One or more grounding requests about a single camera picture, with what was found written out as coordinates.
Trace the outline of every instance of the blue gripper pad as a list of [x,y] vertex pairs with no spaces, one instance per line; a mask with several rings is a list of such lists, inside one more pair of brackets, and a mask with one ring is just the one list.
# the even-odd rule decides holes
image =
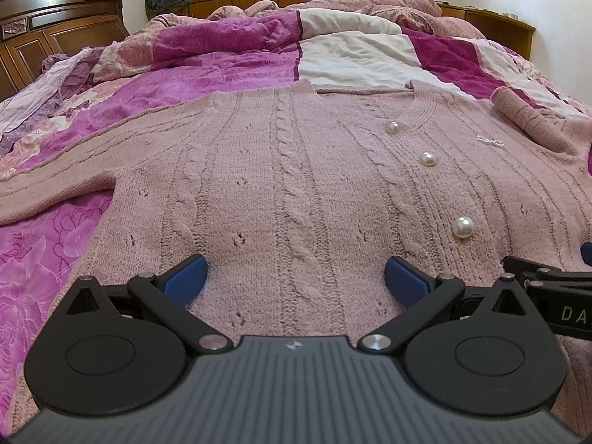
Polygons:
[[418,303],[430,293],[428,282],[394,259],[387,260],[384,279],[391,294],[406,308]]
[[586,242],[579,250],[582,253],[584,263],[592,266],[592,242]]
[[162,293],[177,305],[185,307],[203,289],[208,276],[208,264],[204,256],[199,256],[195,260],[187,259],[179,267],[181,268],[162,284]]

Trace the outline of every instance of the floral pattern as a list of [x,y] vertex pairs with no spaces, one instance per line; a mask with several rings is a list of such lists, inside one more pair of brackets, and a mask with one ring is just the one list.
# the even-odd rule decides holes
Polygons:
[[84,195],[0,227],[1,433],[25,356],[111,198]]
[[37,123],[27,135],[14,144],[13,151],[4,158],[0,158],[0,179],[10,177],[19,166],[33,156],[39,155],[41,144],[46,136],[68,129],[79,113],[107,100],[128,81],[130,78],[108,81],[67,99],[52,117]]

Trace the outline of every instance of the gray gripper base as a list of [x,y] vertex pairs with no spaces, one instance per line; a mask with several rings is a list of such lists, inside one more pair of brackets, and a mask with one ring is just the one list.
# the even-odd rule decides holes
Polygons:
[[148,407],[88,420],[44,410],[11,438],[16,444],[578,441],[544,411],[505,421],[448,412],[412,389],[393,360],[362,354],[345,337],[245,337],[236,350],[197,359],[178,387]]

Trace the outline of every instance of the wooden shelf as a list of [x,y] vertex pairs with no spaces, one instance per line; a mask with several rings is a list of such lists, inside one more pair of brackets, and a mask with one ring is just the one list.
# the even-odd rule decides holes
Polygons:
[[443,16],[454,16],[476,26],[488,40],[496,41],[529,60],[532,38],[537,30],[534,26],[515,20],[495,11],[471,7],[454,6],[438,2]]

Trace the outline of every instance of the white fabric stripe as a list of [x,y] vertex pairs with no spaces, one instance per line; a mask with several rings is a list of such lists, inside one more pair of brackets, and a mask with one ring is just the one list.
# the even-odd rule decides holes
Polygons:
[[359,31],[365,34],[400,35],[401,27],[378,16],[350,11],[307,8],[300,10],[303,40],[317,35],[331,35],[339,32]]
[[470,41],[476,44],[481,59],[481,67],[487,73],[505,81],[510,87],[524,90],[539,105],[543,105],[565,117],[584,117],[571,105],[559,100],[544,85],[529,80],[524,74],[519,73],[512,57],[507,52],[491,46],[487,40]]
[[422,69],[413,44],[403,34],[345,31],[309,38],[300,44],[303,56],[298,72],[314,84],[403,88],[414,79],[472,98],[456,85],[444,83]]

